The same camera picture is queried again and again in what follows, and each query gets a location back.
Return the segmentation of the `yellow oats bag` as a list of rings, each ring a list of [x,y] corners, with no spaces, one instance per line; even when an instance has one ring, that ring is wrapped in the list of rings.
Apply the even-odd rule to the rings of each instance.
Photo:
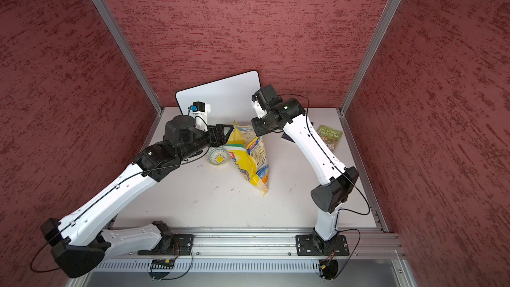
[[[224,146],[243,178],[262,195],[268,193],[270,166],[264,141],[248,125],[233,124],[234,130]]]

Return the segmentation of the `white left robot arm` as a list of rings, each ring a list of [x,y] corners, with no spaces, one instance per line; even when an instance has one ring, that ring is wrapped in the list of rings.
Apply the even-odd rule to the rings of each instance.
[[[189,158],[224,146],[232,124],[210,126],[200,116],[179,115],[165,125],[162,141],[142,150],[127,168],[98,195],[62,219],[41,225],[58,269],[69,278],[81,277],[103,260],[135,252],[142,256],[174,255],[189,247],[179,242],[163,221],[107,230],[107,224],[144,191],[162,181]]]

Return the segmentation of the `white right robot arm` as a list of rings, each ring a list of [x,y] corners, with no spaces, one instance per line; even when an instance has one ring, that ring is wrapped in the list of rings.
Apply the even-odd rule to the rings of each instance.
[[[340,162],[312,127],[308,114],[295,98],[269,100],[252,97],[256,117],[252,125],[256,135],[283,131],[305,155],[320,183],[311,191],[318,208],[315,234],[325,243],[336,236],[339,211],[355,187],[358,173],[355,167]]]

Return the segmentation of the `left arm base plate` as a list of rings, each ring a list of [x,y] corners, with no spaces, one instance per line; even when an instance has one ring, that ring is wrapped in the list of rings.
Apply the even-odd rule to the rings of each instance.
[[[138,251],[139,256],[189,256],[193,247],[194,235],[165,235],[151,250]]]

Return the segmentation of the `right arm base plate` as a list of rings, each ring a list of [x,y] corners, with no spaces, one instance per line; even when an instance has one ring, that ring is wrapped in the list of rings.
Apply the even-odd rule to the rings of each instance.
[[[296,235],[298,256],[349,256],[349,247],[344,235],[336,234],[330,240],[323,240],[316,233]]]

